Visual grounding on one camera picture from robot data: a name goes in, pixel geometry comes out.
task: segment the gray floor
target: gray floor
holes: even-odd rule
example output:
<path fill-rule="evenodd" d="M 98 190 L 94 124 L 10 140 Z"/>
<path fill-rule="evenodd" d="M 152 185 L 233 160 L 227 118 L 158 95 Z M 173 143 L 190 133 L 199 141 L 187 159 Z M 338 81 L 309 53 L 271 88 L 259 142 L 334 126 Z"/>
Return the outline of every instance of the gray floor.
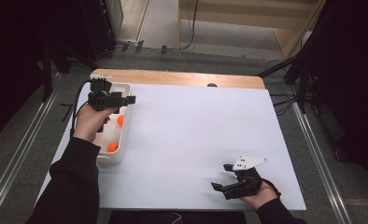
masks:
<path fill-rule="evenodd" d="M 155 32 L 154 30 L 153 34 L 151 31 L 152 29 L 148 28 L 146 20 L 141 33 L 145 39 L 145 46 L 147 43 L 149 43 L 148 47 L 156 47 L 161 44 L 169 45 L 167 40 L 164 42 L 164 37 L 158 35 L 157 31 Z M 267 38 L 262 37 L 265 34 L 269 34 Z M 129 49 L 125 52 L 117 50 L 108 53 L 97 63 L 101 67 L 111 69 L 167 70 L 248 76 L 257 74 L 266 67 L 270 67 L 281 60 L 281 55 L 276 54 L 278 52 L 276 41 L 268 30 L 261 31 L 258 35 L 253 35 L 254 39 L 252 41 L 258 43 L 260 39 L 269 39 L 270 44 L 264 43 L 260 46 L 264 46 L 264 49 L 269 48 L 272 53 L 262 51 L 262 49 L 254 50 L 250 48 L 245 48 L 246 52 L 242 52 L 240 46 L 235 48 L 229 46 L 224 47 L 221 43 L 227 43 L 225 41 L 228 38 L 227 35 L 217 38 L 214 40 L 214 44 L 210 46 L 203 45 L 201 43 L 202 41 L 197 42 L 198 40 L 205 40 L 199 37 L 205 35 L 207 34 L 200 32 L 195 39 L 195 48 L 190 52 L 168 51 L 162 55 L 158 50 L 154 49 L 142 49 L 140 53 L 134 53 L 134 49 Z M 61 104 L 73 104 L 75 92 L 80 82 L 85 80 L 92 72 L 91 69 L 81 63 L 71 61 L 71 64 L 72 69 L 70 70 L 70 74 L 59 74 L 59 78 L 62 81 L 55 86 L 56 98 L 51 105 L 50 112 L 46 116 L 21 169 L 18 171 L 6 198 L 1 204 L 0 223 L 23 223 L 32 212 L 38 189 L 44 181 L 44 177 L 68 121 L 68 119 L 63 120 L 67 112 L 67 107 Z M 264 79 L 266 88 L 270 93 L 288 93 L 287 86 L 282 80 L 284 74 L 285 71 L 280 70 Z M 42 88 L 40 88 L 29 98 L 26 105 L 12 118 L 0 134 L 0 177 L 14 156 L 37 109 L 41 106 L 42 91 Z M 283 96 L 273 97 L 272 99 L 278 102 L 286 98 Z M 307 117 L 318 140 L 323 158 L 328 163 L 330 171 L 333 174 L 333 179 L 344 199 L 352 223 L 368 223 L 368 172 L 356 163 L 342 163 L 335 159 L 333 155 L 333 143 L 326 134 L 322 123 L 312 113 L 309 104 L 306 104 L 306 107 Z M 302 186 L 304 200 L 307 206 L 306 211 L 294 211 L 292 213 L 297 217 L 304 218 L 308 223 L 337 223 L 331 201 L 321 182 L 317 166 L 311 156 L 310 149 L 293 108 L 291 107 L 285 114 L 279 116 L 278 120 L 299 184 Z M 108 214 L 109 211 L 101 211 L 99 223 L 106 223 Z M 246 214 L 248 223 L 259 223 L 254 212 L 248 211 Z"/>

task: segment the black sleeve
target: black sleeve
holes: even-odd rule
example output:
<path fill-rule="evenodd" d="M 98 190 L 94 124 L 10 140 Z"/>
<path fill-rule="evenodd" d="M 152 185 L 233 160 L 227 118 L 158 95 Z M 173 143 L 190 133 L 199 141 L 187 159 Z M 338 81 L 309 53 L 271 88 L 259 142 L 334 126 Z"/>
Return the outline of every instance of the black sleeve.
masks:
<path fill-rule="evenodd" d="M 264 204 L 256 212 L 262 224 L 306 224 L 304 220 L 293 217 L 279 199 Z"/>
<path fill-rule="evenodd" d="M 72 138 L 62 158 L 50 167 L 51 181 L 27 223 L 96 223 L 99 211 L 100 147 Z"/>

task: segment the orange object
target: orange object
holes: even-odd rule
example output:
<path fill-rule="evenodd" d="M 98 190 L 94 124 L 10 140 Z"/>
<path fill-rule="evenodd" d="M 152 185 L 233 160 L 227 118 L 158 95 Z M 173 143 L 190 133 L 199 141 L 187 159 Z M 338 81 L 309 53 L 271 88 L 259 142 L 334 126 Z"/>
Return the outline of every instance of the orange object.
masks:
<path fill-rule="evenodd" d="M 107 152 L 115 152 L 115 151 L 117 151 L 119 146 L 120 146 L 120 144 L 118 144 L 118 143 L 111 143 L 107 147 Z"/>
<path fill-rule="evenodd" d="M 118 123 L 118 126 L 120 126 L 120 128 L 122 127 L 122 125 L 123 125 L 123 119 L 125 118 L 125 116 L 124 115 L 119 115 L 118 117 L 117 117 L 117 123 Z"/>

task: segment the person's hand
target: person's hand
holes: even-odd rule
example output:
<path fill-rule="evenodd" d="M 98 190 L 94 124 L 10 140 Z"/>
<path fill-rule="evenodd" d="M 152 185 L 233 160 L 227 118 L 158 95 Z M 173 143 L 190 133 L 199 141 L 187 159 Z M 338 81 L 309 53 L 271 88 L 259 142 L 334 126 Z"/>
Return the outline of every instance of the person's hand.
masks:
<path fill-rule="evenodd" d="M 84 105 L 78 111 L 73 137 L 92 142 L 96 138 L 97 130 L 109 121 L 108 116 L 116 110 L 117 108 L 106 108 L 102 111 L 95 111 L 90 105 Z"/>
<path fill-rule="evenodd" d="M 275 198 L 277 198 L 277 195 L 274 191 L 274 188 L 262 181 L 260 189 L 256 195 L 247 196 L 240 199 L 245 203 L 250 204 L 252 207 L 254 207 L 254 209 L 257 210 L 259 207 Z"/>

